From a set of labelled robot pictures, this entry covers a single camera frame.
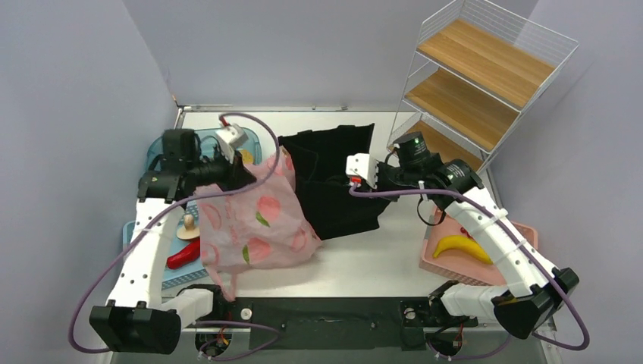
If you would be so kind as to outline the yellow banana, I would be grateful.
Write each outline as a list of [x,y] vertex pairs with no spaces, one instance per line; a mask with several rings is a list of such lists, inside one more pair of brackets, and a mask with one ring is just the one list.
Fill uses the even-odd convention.
[[443,237],[438,241],[432,256],[436,259],[448,250],[458,250],[486,265],[493,265],[489,255],[471,238],[457,235]]

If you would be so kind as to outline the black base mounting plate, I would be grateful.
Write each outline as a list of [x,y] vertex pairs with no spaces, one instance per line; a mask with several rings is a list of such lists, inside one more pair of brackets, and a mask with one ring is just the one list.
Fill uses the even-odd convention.
[[215,301],[199,327],[249,330],[249,348],[273,350],[424,350],[431,331],[474,318],[450,317],[426,297],[239,298]]

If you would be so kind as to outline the red chili pepper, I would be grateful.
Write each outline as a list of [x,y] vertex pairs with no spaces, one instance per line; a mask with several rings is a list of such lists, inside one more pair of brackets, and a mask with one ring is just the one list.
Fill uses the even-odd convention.
[[181,251],[169,256],[166,260],[166,267],[177,270],[184,267],[200,257],[200,239],[192,239]]

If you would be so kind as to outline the blue perforated plastic basket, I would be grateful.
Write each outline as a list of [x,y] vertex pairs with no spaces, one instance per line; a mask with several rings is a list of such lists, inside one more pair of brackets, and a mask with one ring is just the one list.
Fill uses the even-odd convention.
[[[180,221],[177,225],[177,228],[180,227],[182,224],[183,222]],[[136,226],[137,226],[137,223],[135,221],[129,221],[124,225],[122,229],[122,246],[124,249],[133,239],[133,231]],[[189,242],[190,240],[178,239],[175,233],[169,248],[169,256],[172,256],[175,253],[178,253],[179,251],[181,251]],[[204,278],[207,274],[208,274],[207,271],[205,270],[205,268],[202,266],[202,263],[200,262],[200,258],[177,270],[171,270],[165,267],[164,274],[163,274],[162,289],[167,290],[167,289],[181,286],[184,284],[191,284],[194,281],[198,281],[199,279]]]

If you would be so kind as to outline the teal transparent plastic tray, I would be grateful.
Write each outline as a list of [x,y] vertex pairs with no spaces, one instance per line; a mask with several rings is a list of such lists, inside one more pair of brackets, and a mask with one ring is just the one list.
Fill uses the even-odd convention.
[[[259,138],[254,131],[245,127],[242,128],[248,136],[248,140],[237,150],[240,151],[241,149],[246,149],[250,151],[255,156],[256,161],[254,165],[258,165],[263,161],[262,147],[260,145]],[[214,158],[217,155],[216,149],[218,144],[215,139],[215,132],[217,130],[218,128],[196,130],[196,135],[201,141],[201,156]],[[162,139],[159,137],[151,144],[147,151],[146,168],[152,164],[157,155],[161,155],[162,153]]]

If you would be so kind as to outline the red grape bunch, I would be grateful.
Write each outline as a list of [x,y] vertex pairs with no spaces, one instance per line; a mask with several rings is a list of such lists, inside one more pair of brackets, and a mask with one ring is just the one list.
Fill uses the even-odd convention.
[[460,228],[460,232],[462,234],[464,234],[466,237],[468,237],[469,239],[472,239],[472,236],[469,234],[469,232],[464,227]]

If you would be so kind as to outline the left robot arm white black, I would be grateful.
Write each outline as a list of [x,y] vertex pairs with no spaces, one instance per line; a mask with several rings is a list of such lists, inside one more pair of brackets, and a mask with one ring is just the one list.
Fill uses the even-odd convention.
[[245,169],[239,147],[247,136],[238,126],[215,131],[212,156],[202,154],[202,140],[192,129],[166,130],[162,151],[140,178],[136,227],[124,251],[118,280],[103,306],[94,306],[89,323],[113,352],[172,353],[183,328],[198,319],[222,323],[226,305],[213,286],[183,290],[163,302],[163,274],[171,243],[182,222],[188,197],[197,187],[220,184],[237,190],[256,182]]

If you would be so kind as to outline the brown bread slice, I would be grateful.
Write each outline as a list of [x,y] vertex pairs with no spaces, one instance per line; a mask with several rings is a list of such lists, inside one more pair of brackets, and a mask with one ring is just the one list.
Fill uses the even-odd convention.
[[244,164],[247,165],[254,165],[255,164],[255,156],[248,150],[246,149],[241,149],[240,154],[242,156],[242,161]]

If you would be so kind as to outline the pink plastic grocery bag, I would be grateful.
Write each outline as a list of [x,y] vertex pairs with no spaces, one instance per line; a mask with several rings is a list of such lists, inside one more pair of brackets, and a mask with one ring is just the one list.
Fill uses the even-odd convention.
[[228,301],[236,297],[238,274],[299,265],[322,244],[296,196],[296,174],[288,152],[281,148],[247,168],[267,181],[230,196],[214,197],[221,190],[215,184],[196,191],[201,262]]

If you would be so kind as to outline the pink perforated plastic basket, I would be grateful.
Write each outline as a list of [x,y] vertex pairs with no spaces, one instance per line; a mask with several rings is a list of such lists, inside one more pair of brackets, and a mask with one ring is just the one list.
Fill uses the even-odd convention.
[[458,250],[448,250],[436,259],[432,256],[438,241],[447,236],[464,236],[460,232],[461,224],[451,217],[446,217],[438,226],[429,226],[420,255],[419,267],[441,275],[450,280],[475,286],[504,285],[505,279],[493,265],[486,265],[470,255]]

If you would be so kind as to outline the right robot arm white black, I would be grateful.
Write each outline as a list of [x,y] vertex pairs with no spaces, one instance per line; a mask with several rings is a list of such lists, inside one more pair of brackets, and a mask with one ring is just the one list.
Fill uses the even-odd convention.
[[456,317],[492,319],[519,339],[533,335],[579,284],[571,268],[558,268],[524,238],[499,207],[481,178],[462,159],[444,162],[430,152],[420,132],[396,141],[397,167],[369,159],[359,177],[375,196],[396,199],[418,194],[455,220],[488,255],[505,280],[500,286],[442,285],[432,293],[428,313],[438,325]]

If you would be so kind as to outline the black fabric grocery bag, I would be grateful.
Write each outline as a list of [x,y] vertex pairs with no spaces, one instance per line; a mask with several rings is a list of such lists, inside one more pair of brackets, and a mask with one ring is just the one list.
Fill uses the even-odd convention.
[[374,129],[374,124],[340,125],[278,138],[292,159],[303,214],[320,240],[380,228],[378,217],[390,202],[351,196],[345,173],[348,156],[369,152]]

